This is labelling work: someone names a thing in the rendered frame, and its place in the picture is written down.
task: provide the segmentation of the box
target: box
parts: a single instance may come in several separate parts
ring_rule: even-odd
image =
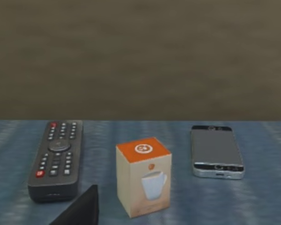
[[[118,198],[130,218],[170,206],[172,154],[155,137],[118,144]]]

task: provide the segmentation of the mug picture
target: mug picture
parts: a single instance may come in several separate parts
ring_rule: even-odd
[[[150,201],[159,199],[165,182],[167,181],[167,175],[161,171],[150,172],[141,178],[141,183],[146,195],[146,198]]]

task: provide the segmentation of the blue table surface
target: blue table surface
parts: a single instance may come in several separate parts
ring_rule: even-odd
[[[0,120],[0,225],[47,225],[70,202],[35,204],[26,180],[46,121]],[[194,177],[192,125],[234,129],[243,180]],[[171,206],[130,219],[116,194],[115,145],[157,137],[172,152]],[[99,225],[281,225],[281,122],[84,121],[81,191],[99,185]]]

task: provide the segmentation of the smartphone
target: smartphone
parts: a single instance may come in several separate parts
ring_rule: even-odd
[[[193,126],[192,170],[195,176],[240,180],[244,164],[230,127]]]

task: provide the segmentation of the white circular logo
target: white circular logo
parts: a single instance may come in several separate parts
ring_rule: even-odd
[[[140,154],[148,154],[151,151],[153,151],[153,147],[151,145],[148,145],[148,144],[139,144],[135,147],[134,150],[137,153],[140,153]]]

